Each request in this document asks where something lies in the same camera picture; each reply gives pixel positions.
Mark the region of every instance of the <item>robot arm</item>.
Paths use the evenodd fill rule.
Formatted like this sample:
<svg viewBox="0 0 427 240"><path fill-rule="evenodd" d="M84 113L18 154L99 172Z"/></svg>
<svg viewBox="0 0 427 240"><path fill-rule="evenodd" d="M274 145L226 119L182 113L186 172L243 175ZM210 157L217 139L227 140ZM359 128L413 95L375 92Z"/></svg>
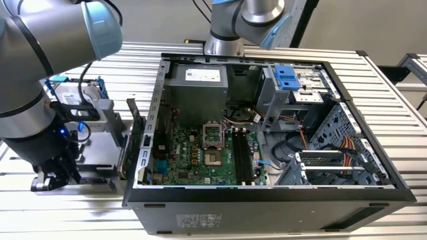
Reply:
<svg viewBox="0 0 427 240"><path fill-rule="evenodd" d="M118 52L122 30L100 2L3 3L12 17L0 17L0 138L39 173L31 190L47 191L80 175L78 144L39 81Z"/></svg>
<svg viewBox="0 0 427 240"><path fill-rule="evenodd" d="M263 49L278 47L293 20L285 6L285 0L214 0L205 54L243 56L242 38Z"/></svg>

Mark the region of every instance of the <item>metal rail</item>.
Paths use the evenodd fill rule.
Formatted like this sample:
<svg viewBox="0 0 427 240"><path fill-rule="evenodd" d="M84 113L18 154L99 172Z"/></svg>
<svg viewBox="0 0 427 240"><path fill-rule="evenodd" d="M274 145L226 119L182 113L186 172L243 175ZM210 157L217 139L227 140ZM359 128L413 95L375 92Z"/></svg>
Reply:
<svg viewBox="0 0 427 240"><path fill-rule="evenodd" d="M122 51L96 62L88 78L103 76L115 110L131 118L126 99L137 99L143 115L149 112L162 53L202 54L201 44L127 42ZM209 235L202 239L426 239L427 238L427 128L397 88L371 59L355 51L278 48L266 51L246 47L246 56L258 58L329 61L347 87L354 102L390 159L411 187L418 203L383 217L351 233ZM67 72L78 78L83 68ZM67 192L35 195L30 192L32 168L0 145L0 238L50 239L92 236L108 240L158 239L147 232L133 211L122 208L122 191L91 186L68 186ZM174 239L195 238L175 236Z"/></svg>

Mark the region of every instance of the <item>ram slot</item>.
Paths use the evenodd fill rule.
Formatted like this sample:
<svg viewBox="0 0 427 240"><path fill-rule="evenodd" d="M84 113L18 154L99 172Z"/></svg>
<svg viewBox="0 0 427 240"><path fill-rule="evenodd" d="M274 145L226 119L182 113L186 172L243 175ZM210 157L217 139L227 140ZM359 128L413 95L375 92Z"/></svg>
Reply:
<svg viewBox="0 0 427 240"><path fill-rule="evenodd" d="M249 140L245 132L233 133L233 152L235 162L235 175L239 185L251 185L254 180L251 170L251 158Z"/></svg>

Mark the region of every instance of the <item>white label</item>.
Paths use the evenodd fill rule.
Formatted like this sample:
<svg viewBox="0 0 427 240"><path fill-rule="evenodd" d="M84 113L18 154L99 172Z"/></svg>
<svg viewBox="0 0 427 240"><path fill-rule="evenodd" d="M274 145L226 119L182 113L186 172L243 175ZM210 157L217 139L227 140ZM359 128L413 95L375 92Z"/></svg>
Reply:
<svg viewBox="0 0 427 240"><path fill-rule="evenodd" d="M177 214L179 228L219 228L223 214Z"/></svg>
<svg viewBox="0 0 427 240"><path fill-rule="evenodd" d="M66 103L70 105L80 105L80 97L78 97L74 93L64 93L62 95Z"/></svg>
<svg viewBox="0 0 427 240"><path fill-rule="evenodd" d="M257 116L254 117L254 122L259 123L262 120L262 115L257 114Z"/></svg>
<svg viewBox="0 0 427 240"><path fill-rule="evenodd" d="M187 81L221 82L221 70L218 69L187 69Z"/></svg>

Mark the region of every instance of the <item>light blue joint cap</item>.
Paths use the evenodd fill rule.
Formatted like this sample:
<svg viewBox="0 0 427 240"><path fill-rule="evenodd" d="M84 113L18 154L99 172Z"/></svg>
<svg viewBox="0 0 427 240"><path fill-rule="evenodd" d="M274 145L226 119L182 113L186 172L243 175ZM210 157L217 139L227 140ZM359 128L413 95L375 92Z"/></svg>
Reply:
<svg viewBox="0 0 427 240"><path fill-rule="evenodd" d="M82 10L96 59L115 54L123 43L122 28L108 7L99 1L83 2Z"/></svg>
<svg viewBox="0 0 427 240"><path fill-rule="evenodd" d="M213 0L213 4L225 4L237 0Z"/></svg>
<svg viewBox="0 0 427 240"><path fill-rule="evenodd" d="M277 48L286 39L287 30L293 22L293 15L286 13L270 30L269 35L261 43L261 47L267 50Z"/></svg>
<svg viewBox="0 0 427 240"><path fill-rule="evenodd" d="M7 20L0 16L0 36L6 31L6 27L7 27Z"/></svg>

